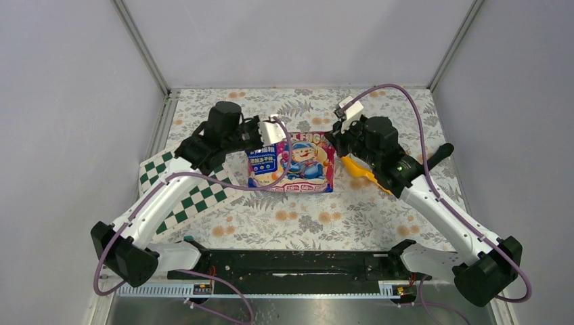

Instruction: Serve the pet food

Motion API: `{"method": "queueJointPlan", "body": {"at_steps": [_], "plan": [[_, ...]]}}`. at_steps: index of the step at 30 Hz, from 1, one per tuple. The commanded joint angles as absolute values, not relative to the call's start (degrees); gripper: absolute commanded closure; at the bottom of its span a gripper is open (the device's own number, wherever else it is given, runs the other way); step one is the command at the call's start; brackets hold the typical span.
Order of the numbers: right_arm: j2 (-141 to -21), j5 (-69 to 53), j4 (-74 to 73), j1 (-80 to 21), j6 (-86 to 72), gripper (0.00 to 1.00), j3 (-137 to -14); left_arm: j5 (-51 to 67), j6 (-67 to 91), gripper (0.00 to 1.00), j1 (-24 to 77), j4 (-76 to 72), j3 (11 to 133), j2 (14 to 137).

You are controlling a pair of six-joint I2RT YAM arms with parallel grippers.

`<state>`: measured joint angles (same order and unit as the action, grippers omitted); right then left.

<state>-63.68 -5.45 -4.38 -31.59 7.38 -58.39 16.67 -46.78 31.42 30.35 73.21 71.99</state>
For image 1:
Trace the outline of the pink blue pet food bag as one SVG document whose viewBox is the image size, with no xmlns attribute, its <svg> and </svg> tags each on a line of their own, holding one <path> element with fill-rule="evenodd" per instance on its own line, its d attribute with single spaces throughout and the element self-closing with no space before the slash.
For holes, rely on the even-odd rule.
<svg viewBox="0 0 574 325">
<path fill-rule="evenodd" d="M 248 152 L 248 187 L 261 188 L 284 178 L 272 192 L 322 193 L 334 187 L 335 149 L 323 131 L 294 132 L 285 141 Z"/>
</svg>

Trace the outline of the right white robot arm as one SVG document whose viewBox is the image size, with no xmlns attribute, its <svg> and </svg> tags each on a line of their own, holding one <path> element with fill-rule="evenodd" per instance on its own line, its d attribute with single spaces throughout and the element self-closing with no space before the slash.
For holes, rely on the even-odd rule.
<svg viewBox="0 0 574 325">
<path fill-rule="evenodd" d="M 341 158 L 351 154 L 367 164 L 378 185 L 418 211 L 455 250 L 438 251 L 404 240 L 388 261 L 391 275 L 404 279 L 414 272 L 450 282 L 467 301 L 486 306 L 517 279 L 522 244 L 479 226 L 426 178 L 423 165 L 405 152 L 398 138 L 390 119 L 381 116 L 337 121 L 326 133 Z"/>
</svg>

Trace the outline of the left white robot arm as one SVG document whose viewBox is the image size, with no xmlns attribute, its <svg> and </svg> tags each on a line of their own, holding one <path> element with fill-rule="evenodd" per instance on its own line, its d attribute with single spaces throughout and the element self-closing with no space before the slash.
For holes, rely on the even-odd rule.
<svg viewBox="0 0 574 325">
<path fill-rule="evenodd" d="M 207 275 L 210 261 L 196 246 L 184 242 L 153 245 L 156 230 L 202 181 L 240 190 L 241 186 L 210 174 L 225 162 L 228 154 L 267 145 L 269 134 L 279 124 L 276 118 L 245 118 L 239 105 L 217 102 L 209 110 L 207 120 L 175 149 L 172 161 L 148 191 L 112 223 L 99 221 L 92 227 L 90 235 L 98 257 L 94 291 L 100 296 L 106 294 L 99 287 L 104 267 L 132 287 L 145 284 L 158 272 L 184 269 L 193 278 Z"/>
</svg>

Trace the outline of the yellow plastic scoop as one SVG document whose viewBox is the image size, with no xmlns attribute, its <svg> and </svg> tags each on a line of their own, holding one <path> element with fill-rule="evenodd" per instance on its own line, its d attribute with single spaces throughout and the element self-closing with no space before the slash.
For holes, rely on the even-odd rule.
<svg viewBox="0 0 574 325">
<path fill-rule="evenodd" d="M 350 158 L 348 156 L 341 157 L 340 159 L 343 163 L 343 166 L 345 167 L 345 169 L 347 170 L 347 172 L 349 173 L 350 176 L 352 176 L 354 178 L 364 178 L 364 179 L 370 181 L 371 183 L 376 184 L 380 189 L 382 189 L 386 193 L 391 194 L 391 191 L 383 188 L 378 183 L 373 172 L 371 172 L 368 169 L 366 169 L 365 167 L 361 166 L 360 164 L 358 164 L 357 162 L 355 162 L 352 158 Z"/>
</svg>

